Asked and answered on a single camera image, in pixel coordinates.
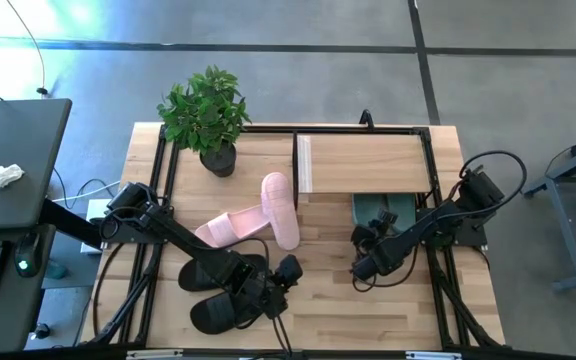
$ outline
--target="metal stand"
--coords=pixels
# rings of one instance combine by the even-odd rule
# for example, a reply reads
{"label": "metal stand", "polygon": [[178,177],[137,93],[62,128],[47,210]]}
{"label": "metal stand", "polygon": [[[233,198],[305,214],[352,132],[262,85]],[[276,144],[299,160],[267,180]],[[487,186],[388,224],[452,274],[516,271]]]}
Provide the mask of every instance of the metal stand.
{"label": "metal stand", "polygon": [[[422,206],[425,204],[429,196],[433,196],[435,205],[439,204],[442,200],[439,190],[437,169],[434,162],[434,155],[432,153],[430,133],[427,128],[374,128],[372,131],[366,131],[367,128],[347,128],[347,127],[251,127],[249,132],[272,132],[272,133],[292,133],[297,136],[298,133],[359,133],[359,134],[373,134],[373,133],[389,133],[389,134],[408,134],[419,135],[422,138],[422,147],[426,156],[426,163],[428,166],[428,173],[431,183],[431,193],[417,194],[418,204]],[[153,179],[158,179],[159,170],[161,167],[161,154],[163,154],[163,146],[158,146],[157,157],[155,159],[155,168],[153,169]],[[168,201],[170,199],[169,191],[174,181],[174,166],[175,159],[171,159],[171,167],[169,170],[168,179],[166,181],[166,192]],[[136,239],[135,242],[152,243],[152,239]],[[39,350],[33,353],[34,359],[53,359],[59,357],[60,359],[125,359],[125,358],[154,358],[154,357],[180,357],[180,356],[245,356],[258,358],[260,350],[256,349],[201,349],[201,348],[188,348],[188,349],[171,349],[171,350],[146,350],[145,341],[148,336],[148,327],[150,322],[150,313],[153,307],[154,287],[156,285],[156,269],[159,266],[161,256],[161,246],[155,245],[153,249],[153,258],[149,262],[147,268],[139,277],[139,280],[133,286],[133,291],[130,293],[131,297],[126,303],[134,304],[139,295],[146,287],[152,289],[146,295],[144,306],[144,314],[142,315],[140,332],[137,340],[130,343],[122,344],[107,344],[105,340],[110,341],[112,336],[110,332],[104,336],[104,342],[97,344],[90,343],[85,347],[74,348],[58,348]],[[461,300],[459,289],[456,283],[456,278],[453,278],[454,283],[451,282],[451,276],[446,275],[441,269],[437,259],[436,250],[432,247],[427,247],[428,263],[430,268],[431,285],[433,289],[433,297],[435,300],[435,308],[437,312],[437,321],[439,328],[439,335],[441,339],[441,350],[434,352],[424,351],[364,351],[364,350],[302,350],[296,351],[294,355],[300,358],[331,358],[331,359],[344,359],[344,358],[362,358],[362,359],[416,359],[416,360],[458,360],[458,359],[495,359],[495,360],[576,360],[574,356],[554,355],[545,353],[535,353],[527,351],[517,351],[506,346],[500,346],[493,339],[491,339],[485,330],[477,324],[474,316],[466,305]],[[451,251],[444,251],[444,259],[446,260],[446,269],[448,273],[454,272],[454,258]],[[141,272],[141,267],[135,270],[136,274]],[[458,325],[459,338],[461,344],[454,344],[449,331],[446,319],[445,305],[443,302],[443,294],[446,294],[448,299],[453,303],[458,322],[463,322],[463,325]],[[120,311],[113,318],[113,328],[117,328],[120,322],[126,323],[127,314],[132,306],[122,306]],[[480,347],[473,347],[467,345],[466,342],[461,341],[468,337],[467,331],[472,332],[473,338],[478,342]],[[23,353],[0,354],[1,359],[21,359],[25,356],[19,356]]]}
{"label": "metal stand", "polygon": [[[563,165],[557,167],[556,169],[549,171],[539,180],[528,185],[523,191],[523,195],[526,198],[532,198],[535,193],[541,190],[547,191],[548,195],[550,196],[550,200],[552,201],[553,208],[557,213],[559,226],[561,227],[561,232],[576,272],[576,238],[570,225],[572,220],[566,213],[566,209],[561,199],[559,190],[560,183],[571,180],[576,182],[576,156],[566,161]],[[552,287],[555,291],[563,291],[566,289],[576,288],[576,276],[555,281],[552,283]]]}
{"label": "metal stand", "polygon": [[67,209],[45,199],[39,215],[39,224],[55,225],[57,230],[68,234],[88,246],[101,249],[99,227],[71,213]]}
{"label": "metal stand", "polygon": [[[373,120],[372,120],[372,117],[370,116],[370,112],[368,112],[368,111],[364,111],[362,113],[361,123],[365,124],[366,127],[365,128],[361,128],[361,127],[360,128],[353,128],[353,127],[344,127],[344,126],[249,126],[246,128],[246,130],[249,133],[285,133],[285,134],[291,134],[293,136],[293,146],[295,145],[297,136],[299,134],[363,134],[363,135],[392,134],[392,135],[419,136],[421,139],[421,145],[422,145],[422,149],[424,152],[424,158],[426,160],[431,192],[429,194],[418,194],[418,198],[423,197],[424,201],[421,201],[421,203],[425,203],[425,199],[427,199],[429,196],[432,196],[434,203],[439,204],[442,201],[442,197],[441,197],[441,191],[439,188],[439,177],[437,174],[437,168],[436,168],[436,164],[435,164],[435,158],[434,158],[434,153],[433,153],[433,149],[432,149],[432,140],[431,140],[429,129],[427,127],[400,127],[400,128],[398,128],[398,127],[384,127],[384,128],[375,127]],[[151,182],[150,182],[151,186],[153,186],[153,187],[157,186],[157,184],[159,182],[159,173],[161,171],[163,150],[165,147],[165,139],[163,137],[163,131],[164,130],[162,127],[162,132],[160,133],[159,143],[157,146],[156,156],[155,156],[155,160],[154,160],[153,173],[152,173]],[[166,184],[165,184],[164,201],[170,201],[170,197],[172,195],[171,193],[172,193],[172,186],[174,183],[174,175],[176,173],[178,151],[179,151],[178,147],[175,146],[175,148],[172,151],[171,160],[170,160],[170,164],[169,164],[168,177],[166,179]],[[294,175],[299,174],[296,149],[293,149],[293,174]],[[295,193],[295,195],[299,193],[298,181],[294,182],[294,193]],[[148,241],[145,241],[144,239],[139,239],[139,241],[135,241],[135,242],[148,242]],[[154,300],[154,289],[156,287],[156,282],[157,282],[156,274],[157,274],[158,267],[159,267],[159,260],[160,260],[159,258],[161,256],[161,251],[160,251],[161,249],[158,249],[158,248],[161,247],[161,245],[154,245],[155,250],[156,250],[156,251],[154,251],[156,258],[153,259],[153,261],[154,261],[153,273],[155,274],[155,276],[150,277],[149,281],[147,281],[146,283],[140,282],[139,279],[143,278],[143,275],[144,275],[141,272],[141,268],[143,266],[143,257],[145,255],[145,252],[146,252],[145,248],[147,245],[146,244],[140,244],[138,246],[142,248],[142,251],[140,251],[140,252],[138,251],[138,253],[135,256],[135,263],[133,265],[133,276],[131,277],[131,279],[133,279],[133,281],[131,281],[131,284],[132,284],[131,289],[134,289],[135,287],[139,287],[139,288],[142,288],[142,287],[146,288],[147,287],[147,290],[146,290],[146,299],[144,302],[143,313],[142,313],[141,321],[140,321],[139,334],[137,335],[135,342],[133,342],[131,344],[144,346],[146,344],[146,340],[148,337],[148,329],[150,326],[150,318],[151,318],[151,313],[152,313],[152,308],[153,308],[153,303],[154,303],[154,301],[153,301]],[[428,248],[427,253],[428,253],[429,262],[431,262],[433,258],[435,261],[437,261],[436,253],[435,253],[435,250],[433,248]],[[435,309],[436,309],[436,313],[437,313],[438,329],[439,329],[439,334],[440,334],[440,338],[441,338],[442,348],[446,348],[447,346],[454,345],[454,342],[451,339],[450,333],[448,330],[448,322],[446,319],[446,310],[445,310],[445,305],[443,302],[442,291],[446,291],[446,290],[450,291],[451,294],[454,294],[452,299],[459,299],[460,300],[459,286],[457,283],[456,269],[455,269],[455,263],[454,263],[454,257],[453,257],[452,251],[450,251],[450,250],[445,251],[444,252],[444,259],[446,262],[446,269],[447,269],[448,276],[443,274],[441,269],[439,269],[439,272],[431,271],[431,285],[432,285],[433,296],[434,296],[434,300],[435,300]],[[460,343],[462,345],[467,345],[468,344],[467,326],[466,326],[466,323],[464,322],[462,313],[460,313],[457,308],[455,308],[455,316],[457,319],[457,328],[459,331]],[[121,331],[120,332],[120,335],[121,335],[120,341],[123,341],[124,343],[129,342],[128,334],[130,333],[131,317],[132,317],[132,309],[126,309],[125,315],[123,315],[123,312],[122,312],[122,316],[121,316],[122,327],[120,330]],[[214,349],[211,349],[211,350],[192,349],[192,350],[193,351],[196,350],[197,353],[202,353],[204,350],[215,353],[215,354],[219,353],[219,351],[216,351]],[[231,354],[241,352],[241,351],[238,352],[238,351],[230,350],[230,349],[228,349],[228,351],[230,351]],[[338,352],[338,351],[327,352],[327,351],[324,351],[321,354],[320,354],[320,352],[317,352],[317,353],[318,353],[318,355],[323,355],[323,353],[332,355],[332,354],[341,354],[341,353],[345,354],[346,352]],[[377,355],[377,352],[370,352],[370,351],[357,351],[357,352],[350,352],[350,353]],[[393,354],[400,354],[402,352],[386,351],[386,352],[378,352],[378,353],[393,355]]]}

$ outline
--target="potted plant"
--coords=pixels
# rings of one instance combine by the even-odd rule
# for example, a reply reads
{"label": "potted plant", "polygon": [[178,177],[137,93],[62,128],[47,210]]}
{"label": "potted plant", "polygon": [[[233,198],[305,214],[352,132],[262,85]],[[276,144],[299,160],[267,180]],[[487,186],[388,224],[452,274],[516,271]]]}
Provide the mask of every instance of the potted plant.
{"label": "potted plant", "polygon": [[175,84],[157,106],[167,126],[166,140],[198,152],[204,167],[219,177],[235,170],[234,143],[244,130],[243,122],[251,122],[237,85],[234,75],[208,66],[205,75],[195,73],[188,79],[186,89]]}

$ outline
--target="green leaves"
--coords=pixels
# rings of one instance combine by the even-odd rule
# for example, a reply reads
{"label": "green leaves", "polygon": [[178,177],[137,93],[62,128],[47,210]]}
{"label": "green leaves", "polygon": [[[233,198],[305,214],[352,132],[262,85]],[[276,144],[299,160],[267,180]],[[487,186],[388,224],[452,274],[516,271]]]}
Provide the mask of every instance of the green leaves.
{"label": "green leaves", "polygon": [[244,129],[243,122],[251,122],[237,80],[215,65],[208,66],[204,74],[194,73],[185,89],[174,84],[157,105],[157,113],[167,125],[166,140],[201,154],[234,143]]}
{"label": "green leaves", "polygon": [[190,147],[193,147],[197,144],[197,138],[199,138],[199,136],[197,135],[196,132],[190,133],[190,135],[188,136],[188,143],[190,144]]}

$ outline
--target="black plant pot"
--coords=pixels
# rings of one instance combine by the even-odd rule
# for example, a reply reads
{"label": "black plant pot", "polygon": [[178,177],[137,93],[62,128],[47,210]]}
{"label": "black plant pot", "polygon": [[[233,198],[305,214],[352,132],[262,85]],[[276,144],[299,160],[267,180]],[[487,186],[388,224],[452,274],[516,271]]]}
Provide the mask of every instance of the black plant pot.
{"label": "black plant pot", "polygon": [[205,156],[199,155],[199,160],[213,174],[219,177],[230,176],[235,171],[237,149],[235,145],[228,146],[227,143],[223,143],[218,152],[209,152]]}

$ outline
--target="black slipper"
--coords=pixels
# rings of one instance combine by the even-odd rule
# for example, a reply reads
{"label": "black slipper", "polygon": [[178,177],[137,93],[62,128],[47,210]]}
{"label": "black slipper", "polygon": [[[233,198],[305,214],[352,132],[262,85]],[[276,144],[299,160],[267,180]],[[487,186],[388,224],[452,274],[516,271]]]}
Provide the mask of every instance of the black slipper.
{"label": "black slipper", "polygon": [[192,324],[204,334],[216,335],[244,324],[261,315],[261,310],[250,306],[246,297],[228,293],[202,300],[190,309]]}
{"label": "black slipper", "polygon": [[[250,254],[244,255],[244,257],[250,260],[257,269],[265,269],[266,259],[263,256]],[[205,291],[219,288],[212,282],[195,259],[188,261],[181,270],[179,270],[177,282],[179,283],[179,287],[186,291]]]}

